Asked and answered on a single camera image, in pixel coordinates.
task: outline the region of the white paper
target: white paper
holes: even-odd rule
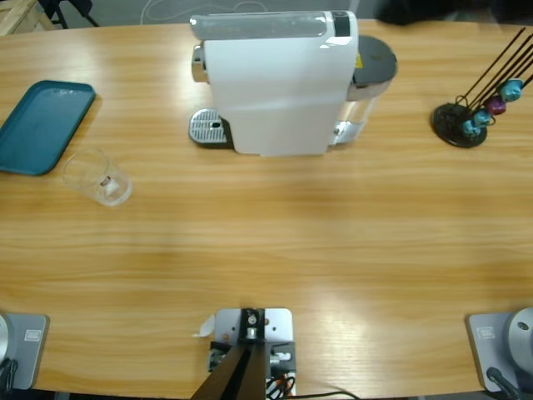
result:
[[[212,314],[208,319],[200,326],[200,331],[192,335],[193,338],[207,338],[215,332],[215,315]]]

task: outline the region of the capsule stand base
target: capsule stand base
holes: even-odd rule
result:
[[[431,127],[435,134],[446,143],[459,148],[474,148],[486,139],[486,127],[474,138],[465,137],[461,130],[461,123],[465,121],[470,109],[460,104],[444,104],[431,114]]]

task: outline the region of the metal rod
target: metal rod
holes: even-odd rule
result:
[[[515,68],[516,68],[516,65],[518,65],[518,63],[520,61],[522,61],[528,54],[528,52],[530,51],[531,49],[531,46],[529,46],[516,60],[513,61],[514,57],[513,56],[512,58],[510,58],[507,62],[506,62],[506,65],[503,66],[503,68],[496,74],[495,78],[497,77],[496,81],[494,82],[494,84],[492,84],[492,86],[490,86],[488,88],[488,90],[480,93],[477,97],[480,99],[478,101],[474,100],[472,102],[472,108],[475,108],[477,104],[481,104],[481,101],[484,99],[484,98],[487,98],[488,96],[490,96],[494,90],[500,86],[500,84],[502,82],[504,82],[505,80],[509,79],[509,72],[513,71]],[[504,71],[504,68],[509,65],[509,63],[512,61],[512,64]]]
[[[512,40],[509,42],[509,44],[507,44],[506,48],[503,49],[503,51],[496,58],[496,60],[494,60],[492,62],[492,64],[485,70],[485,72],[480,76],[480,78],[476,81],[476,83],[474,83],[474,85],[468,90],[468,92],[466,92],[466,94],[462,96],[464,99],[466,99],[466,97],[472,92],[472,90],[474,90],[474,88],[479,84],[479,82],[481,82],[481,79],[483,79],[486,76],[486,74],[489,73],[489,71],[496,65],[496,63],[498,61],[500,61],[500,58],[503,57],[503,55],[507,52],[507,50],[509,50],[509,48],[513,45],[514,42],[516,42],[516,40],[520,37],[520,35],[525,30],[526,30],[526,27],[523,27],[520,31],[518,31],[518,33],[515,35],[515,37],[512,38]]]
[[[533,74],[524,82],[524,84],[522,85],[522,89],[529,85],[531,81],[533,81]]]
[[[530,69],[531,65],[533,65],[533,53],[531,54],[531,60],[515,76],[517,78],[521,77],[528,69]]]
[[[527,39],[516,49],[516,51],[513,53],[512,56],[509,57],[509,59],[507,60],[507,62],[503,65],[503,67],[500,68],[500,70],[496,73],[496,75],[491,79],[490,82],[488,82],[486,84],[486,86],[483,88],[483,90],[481,90],[479,92],[479,94],[476,96],[476,98],[474,98],[474,100],[472,100],[472,104],[476,104],[476,101],[481,98],[481,97],[484,97],[486,95],[486,90],[487,88],[491,88],[491,85],[492,83],[501,75],[501,72],[510,64],[512,63],[512,61],[515,59],[515,57],[518,55],[518,53],[522,50],[522,48],[524,48],[524,46],[531,40],[531,38],[533,38],[533,34],[529,35],[527,37]]]
[[[516,67],[510,72],[507,74],[506,78],[504,79],[507,80],[507,79],[511,79],[511,78],[519,78],[522,73],[524,73],[525,71],[527,71],[529,69],[529,67],[533,64],[533,52],[531,51],[533,50],[533,44],[530,45],[527,50],[526,50],[526,53],[529,52],[528,56],[526,57],[526,59],[524,59],[524,61],[520,64],[520,65],[516,65],[516,63],[518,63],[518,61],[516,61],[515,65]],[[488,92],[484,97],[482,97],[480,99],[480,102],[479,104],[477,105],[476,107],[476,111],[479,110],[481,108],[481,106],[483,105],[483,103],[488,99],[490,98],[492,95],[493,95],[493,91],[494,89],[496,89],[501,83],[503,83],[504,81],[500,81],[499,83],[496,84],[496,87],[494,87],[492,89],[492,92]]]

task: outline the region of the blue capsule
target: blue capsule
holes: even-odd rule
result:
[[[509,79],[500,87],[500,95],[504,102],[515,102],[522,97],[522,80]]]
[[[481,128],[474,125],[474,122],[471,119],[464,121],[461,124],[461,129],[465,138],[473,139],[481,134]]]
[[[484,108],[474,114],[474,125],[476,125],[478,128],[488,127],[490,121],[491,115]]]

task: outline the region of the floor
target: floor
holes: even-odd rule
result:
[[[152,0],[145,24],[187,23],[194,13],[240,13],[260,11],[332,10],[355,8],[359,18],[373,18],[380,0]],[[92,17],[102,26],[138,25],[147,0],[92,0]],[[90,24],[80,17],[69,2],[61,6],[70,28],[88,28]],[[150,18],[165,21],[153,21]]]

